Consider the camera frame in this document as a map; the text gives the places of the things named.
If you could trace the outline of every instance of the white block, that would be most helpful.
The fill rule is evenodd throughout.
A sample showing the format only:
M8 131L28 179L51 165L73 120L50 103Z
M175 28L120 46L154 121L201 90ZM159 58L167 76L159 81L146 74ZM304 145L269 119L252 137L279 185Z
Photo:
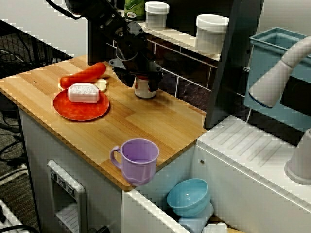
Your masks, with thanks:
M68 88L67 95L71 102L97 103L99 89L90 83L75 83Z

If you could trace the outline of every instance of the wooden countertop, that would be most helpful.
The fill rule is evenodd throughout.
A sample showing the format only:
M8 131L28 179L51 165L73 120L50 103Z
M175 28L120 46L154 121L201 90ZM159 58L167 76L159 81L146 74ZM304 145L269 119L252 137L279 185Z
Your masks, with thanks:
M58 80L89 67L86 56L1 79L0 91L118 187L130 191L134 187L112 165L110 150L132 138L149 139L160 149L160 170L206 132L206 113L161 90L151 100L139 99L105 64L110 110L95 121L67 120L52 104L60 92Z

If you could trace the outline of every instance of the orange carrot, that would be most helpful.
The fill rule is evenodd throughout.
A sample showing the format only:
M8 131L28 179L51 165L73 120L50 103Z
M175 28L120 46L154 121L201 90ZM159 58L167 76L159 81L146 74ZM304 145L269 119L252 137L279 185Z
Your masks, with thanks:
M69 88L75 83L87 83L94 79L100 77L106 71L106 66L104 63L98 62L88 69L82 70L79 73L71 74L60 79L60 86L63 89Z

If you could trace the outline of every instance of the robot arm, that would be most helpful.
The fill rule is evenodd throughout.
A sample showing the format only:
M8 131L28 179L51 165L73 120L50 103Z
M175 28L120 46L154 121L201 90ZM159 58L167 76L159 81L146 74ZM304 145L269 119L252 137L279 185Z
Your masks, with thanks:
M61 13L79 19L56 7L51 0L46 2ZM140 75L148 77L151 91L158 89L162 67L154 62L155 56L147 49L147 39L138 23L127 22L108 0L65 0L65 3L72 13L85 17L97 25L105 37L117 43L117 59L110 60L109 64L123 83L132 87L135 76Z

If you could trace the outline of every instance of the light blue bowl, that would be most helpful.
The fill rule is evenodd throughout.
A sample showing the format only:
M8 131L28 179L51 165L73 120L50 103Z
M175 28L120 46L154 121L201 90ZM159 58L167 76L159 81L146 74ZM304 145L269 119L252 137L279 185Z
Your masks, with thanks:
M167 196L167 203L181 217L195 216L210 202L208 184L202 179L189 179L176 185Z

